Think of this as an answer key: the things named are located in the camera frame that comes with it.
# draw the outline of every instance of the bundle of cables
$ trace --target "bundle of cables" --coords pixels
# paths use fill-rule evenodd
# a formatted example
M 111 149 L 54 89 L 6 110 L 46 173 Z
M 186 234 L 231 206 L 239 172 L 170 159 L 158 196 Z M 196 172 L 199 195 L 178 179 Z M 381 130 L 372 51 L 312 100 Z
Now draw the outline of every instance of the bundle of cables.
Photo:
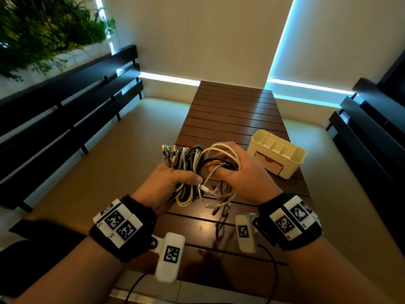
M 232 192 L 232 187 L 223 181 L 220 182 L 220 185 L 214 186 L 212 190 L 206 186 L 208 180 L 218 168 L 224 167 L 233 171 L 240 169 L 239 157 L 228 145 L 216 143 L 206 149 L 203 149 L 200 145 L 196 145 L 193 148 L 177 148 L 176 145 L 162 145 L 162 151 L 163 158 L 168 160 L 169 167 L 193 171 L 203 179 L 205 178 L 203 174 L 205 171 L 204 168 L 215 166 L 202 184 L 198 186 L 190 186 L 188 184 L 177 185 L 171 200 L 175 199 L 179 206 L 188 206 L 198 198 L 203 201 L 203 195 L 206 193 L 210 198 L 216 199 L 215 203 L 206 204 L 205 206 L 206 208 L 215 209 L 213 213 L 215 214 L 221 206 L 229 205 L 231 200 L 235 198 L 236 192 Z M 230 158 L 233 162 L 228 162 L 222 158 L 211 157 L 211 151 L 223 153 L 225 157 Z

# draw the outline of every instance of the white tracking module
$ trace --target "white tracking module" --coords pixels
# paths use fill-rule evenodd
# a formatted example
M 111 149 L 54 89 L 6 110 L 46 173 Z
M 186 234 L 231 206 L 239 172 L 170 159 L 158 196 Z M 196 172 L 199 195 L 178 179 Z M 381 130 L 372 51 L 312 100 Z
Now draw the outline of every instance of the white tracking module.
M 167 233 L 164 239 L 152 235 L 156 240 L 150 251 L 159 254 L 155 278 L 159 282 L 171 283 L 177 278 L 181 256 L 183 255 L 185 236 Z
M 245 253 L 256 253 L 256 234 L 252 221 L 257 217 L 255 213 L 244 213 L 235 216 L 236 232 L 238 235 L 239 248 Z

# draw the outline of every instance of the table top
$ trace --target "table top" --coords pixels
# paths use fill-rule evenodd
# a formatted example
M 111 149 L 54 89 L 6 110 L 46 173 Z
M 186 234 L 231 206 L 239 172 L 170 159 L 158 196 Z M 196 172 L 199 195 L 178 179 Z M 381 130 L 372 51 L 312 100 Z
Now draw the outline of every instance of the table top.
M 234 141 L 246 150 L 258 129 L 289 141 L 271 91 L 201 81 L 176 145 L 191 148 L 200 144 L 208 148 L 219 141 Z M 271 176 L 282 190 L 300 195 L 313 207 L 300 169 L 290 179 Z M 175 204 L 159 218 L 154 234 L 163 238 L 170 231 L 185 236 L 179 280 L 268 297 L 275 282 L 273 263 L 264 250 L 255 254 L 240 251 L 235 229 L 237 214 L 258 214 L 258 209 L 237 196 L 228 212 L 219 239 L 215 236 L 215 225 L 221 210 L 213 216 L 212 209 L 206 209 L 200 200 L 187 207 Z M 261 240 L 274 256 L 279 272 L 275 300 L 301 302 L 282 251 L 264 238 Z M 132 260 L 129 268 L 153 272 L 157 260 L 158 255 L 149 252 Z

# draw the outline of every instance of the planter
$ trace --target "planter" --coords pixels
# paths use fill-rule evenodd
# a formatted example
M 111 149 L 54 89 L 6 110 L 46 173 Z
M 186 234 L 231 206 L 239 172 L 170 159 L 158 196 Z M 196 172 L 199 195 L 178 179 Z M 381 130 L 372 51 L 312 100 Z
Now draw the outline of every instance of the planter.
M 110 40 L 106 40 L 101 45 L 93 44 L 85 46 L 84 47 L 85 51 L 75 49 L 67 53 L 61 53 L 58 56 L 56 56 L 57 58 L 68 61 L 66 63 L 66 68 L 64 69 L 63 72 L 69 71 L 91 60 L 94 60 L 98 57 L 110 53 L 109 41 Z M 59 69 L 56 68 L 56 66 L 53 66 L 52 70 L 47 72 L 46 75 L 39 72 L 33 72 L 31 70 L 18 71 L 18 74 L 22 76 L 24 80 L 23 82 L 16 82 L 14 80 L 7 79 L 4 76 L 0 76 L 0 100 L 14 93 L 22 91 L 30 86 L 41 83 L 54 76 L 60 75 L 61 72 L 59 71 Z

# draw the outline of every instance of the right hand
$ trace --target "right hand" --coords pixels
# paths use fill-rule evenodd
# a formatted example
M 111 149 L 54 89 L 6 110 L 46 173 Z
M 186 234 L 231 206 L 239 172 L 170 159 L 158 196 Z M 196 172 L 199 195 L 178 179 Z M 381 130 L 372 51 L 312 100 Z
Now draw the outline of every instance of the right hand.
M 238 155 L 240 171 L 231 171 L 220 167 L 212 175 L 213 177 L 230 184 L 232 189 L 241 197 L 257 204 L 263 204 L 283 192 L 255 157 L 244 151 L 235 142 L 224 142 L 222 144 L 231 147 Z M 218 153 L 215 157 L 228 158 L 223 153 Z

